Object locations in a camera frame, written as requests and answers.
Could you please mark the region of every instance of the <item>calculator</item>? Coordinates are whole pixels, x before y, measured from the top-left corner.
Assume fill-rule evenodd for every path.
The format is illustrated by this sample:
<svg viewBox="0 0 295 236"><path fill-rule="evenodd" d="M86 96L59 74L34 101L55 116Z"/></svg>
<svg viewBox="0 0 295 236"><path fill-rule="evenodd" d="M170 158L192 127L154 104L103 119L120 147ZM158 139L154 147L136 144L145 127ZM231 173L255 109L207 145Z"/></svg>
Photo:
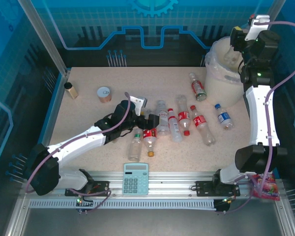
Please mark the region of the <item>calculator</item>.
<svg viewBox="0 0 295 236"><path fill-rule="evenodd" d="M147 163L125 163L123 166L124 195L146 195L148 194L148 164Z"/></svg>

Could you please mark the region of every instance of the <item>calculator display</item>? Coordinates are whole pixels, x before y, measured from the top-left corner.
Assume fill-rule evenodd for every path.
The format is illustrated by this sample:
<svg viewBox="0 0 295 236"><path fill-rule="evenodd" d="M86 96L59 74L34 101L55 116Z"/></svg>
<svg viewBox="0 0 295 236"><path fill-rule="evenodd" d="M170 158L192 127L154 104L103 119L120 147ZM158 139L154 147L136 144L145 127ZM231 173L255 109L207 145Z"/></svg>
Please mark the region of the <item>calculator display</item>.
<svg viewBox="0 0 295 236"><path fill-rule="evenodd" d="M126 165L126 170L146 170L145 165Z"/></svg>

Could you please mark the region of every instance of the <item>plastic bottle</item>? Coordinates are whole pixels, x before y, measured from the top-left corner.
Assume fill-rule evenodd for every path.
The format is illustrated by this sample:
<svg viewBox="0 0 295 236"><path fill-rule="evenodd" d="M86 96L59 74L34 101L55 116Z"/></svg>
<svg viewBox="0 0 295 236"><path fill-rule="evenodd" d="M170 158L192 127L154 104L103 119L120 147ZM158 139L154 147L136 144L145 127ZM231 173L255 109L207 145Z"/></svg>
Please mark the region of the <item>plastic bottle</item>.
<svg viewBox="0 0 295 236"><path fill-rule="evenodd" d="M157 134L160 136L169 135L168 113L165 101L158 101L156 107L156 115L160 117L159 125L157 126Z"/></svg>
<svg viewBox="0 0 295 236"><path fill-rule="evenodd" d="M178 121L172 108L168 109L168 125L172 139L175 143L182 141L182 136L179 131Z"/></svg>
<svg viewBox="0 0 295 236"><path fill-rule="evenodd" d="M205 88L199 81L199 78L196 76L195 73L190 73L189 78L191 80L191 87L193 92L195 93L196 99L198 101L204 101L207 98L207 93L205 91Z"/></svg>
<svg viewBox="0 0 295 236"><path fill-rule="evenodd" d="M143 140L143 130L135 129L134 130L134 137L130 144L129 149L129 161L140 161L141 150L142 150L142 140Z"/></svg>
<svg viewBox="0 0 295 236"><path fill-rule="evenodd" d="M154 146L156 142L156 129L145 129L143 131L143 143L147 146L148 157L154 156Z"/></svg>
<svg viewBox="0 0 295 236"><path fill-rule="evenodd" d="M189 136L190 114L187 107L187 98L185 95L179 95L176 99L178 104L178 120L183 129L184 136Z"/></svg>
<svg viewBox="0 0 295 236"><path fill-rule="evenodd" d="M203 143L207 146L214 144L215 138L208 127L205 117L197 111L196 106L191 106L190 109L192 111L191 117L196 128L202 136Z"/></svg>
<svg viewBox="0 0 295 236"><path fill-rule="evenodd" d="M232 129L234 124L227 111L224 108L222 108L220 104L216 104L215 109L217 118L220 121L221 126L226 130Z"/></svg>

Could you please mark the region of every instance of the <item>crushed plastic bottle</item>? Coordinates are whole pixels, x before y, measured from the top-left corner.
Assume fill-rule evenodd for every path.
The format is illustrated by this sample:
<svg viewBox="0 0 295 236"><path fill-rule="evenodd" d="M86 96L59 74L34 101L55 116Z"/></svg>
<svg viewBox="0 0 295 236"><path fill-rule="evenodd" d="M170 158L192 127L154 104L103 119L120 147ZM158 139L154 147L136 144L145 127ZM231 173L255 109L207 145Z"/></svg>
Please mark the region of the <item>crushed plastic bottle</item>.
<svg viewBox="0 0 295 236"><path fill-rule="evenodd" d="M207 146L214 144L215 138L208 127L205 117L197 111L196 106L191 106L190 109L192 111L191 117L197 130L202 136L203 143Z"/></svg>
<svg viewBox="0 0 295 236"><path fill-rule="evenodd" d="M184 136L189 136L190 114L187 107L187 98L185 95L179 95L176 99L178 104L178 120L183 129Z"/></svg>
<svg viewBox="0 0 295 236"><path fill-rule="evenodd" d="M168 113L166 109L165 101L158 101L156 107L156 115L160 117L159 125L157 126L157 135L166 136L169 135L169 126L168 126Z"/></svg>
<svg viewBox="0 0 295 236"><path fill-rule="evenodd" d="M182 136L179 131L178 121L172 108L168 109L168 125L173 142L180 143L182 141Z"/></svg>
<svg viewBox="0 0 295 236"><path fill-rule="evenodd" d="M222 108L220 104L216 104L215 110L221 126L226 130L232 129L234 127L234 124L226 109Z"/></svg>

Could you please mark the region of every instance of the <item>gear logo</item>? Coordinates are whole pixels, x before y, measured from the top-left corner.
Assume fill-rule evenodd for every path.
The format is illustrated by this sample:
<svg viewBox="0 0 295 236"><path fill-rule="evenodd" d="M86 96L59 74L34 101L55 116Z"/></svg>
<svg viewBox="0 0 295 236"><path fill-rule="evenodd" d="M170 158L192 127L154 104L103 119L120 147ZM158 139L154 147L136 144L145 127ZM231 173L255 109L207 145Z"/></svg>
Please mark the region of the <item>gear logo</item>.
<svg viewBox="0 0 295 236"><path fill-rule="evenodd" d="M132 5L132 10L137 10L138 14L143 13L144 16L154 17L167 14L167 11L172 10L178 0L128 0L128 2Z"/></svg>

